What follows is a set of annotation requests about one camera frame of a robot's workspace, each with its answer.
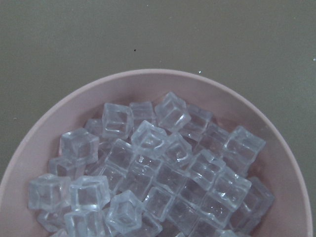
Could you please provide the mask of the clear ice cubes pile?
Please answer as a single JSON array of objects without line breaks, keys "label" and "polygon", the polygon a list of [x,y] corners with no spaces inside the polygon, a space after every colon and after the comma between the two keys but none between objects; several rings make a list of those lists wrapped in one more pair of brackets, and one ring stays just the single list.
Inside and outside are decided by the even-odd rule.
[{"label": "clear ice cubes pile", "polygon": [[265,144],[172,92],[106,103],[61,135],[28,208],[53,237],[248,237],[275,199],[248,176]]}]

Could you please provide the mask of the pink bowl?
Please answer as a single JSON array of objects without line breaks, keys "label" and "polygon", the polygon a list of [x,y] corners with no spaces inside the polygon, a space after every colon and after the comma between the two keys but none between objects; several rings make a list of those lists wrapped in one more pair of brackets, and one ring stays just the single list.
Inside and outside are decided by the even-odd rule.
[{"label": "pink bowl", "polygon": [[250,173],[261,178],[275,201],[254,231],[256,237],[311,237],[312,212],[298,163],[274,125],[233,90],[204,77],[166,69],[114,74],[72,92],[32,127],[15,151],[0,185],[0,234],[3,237],[45,237],[47,231],[28,209],[28,182],[47,171],[58,153],[61,134],[84,125],[106,102],[129,104],[158,101],[174,92],[189,103],[214,113],[219,125],[244,126],[267,143]]}]

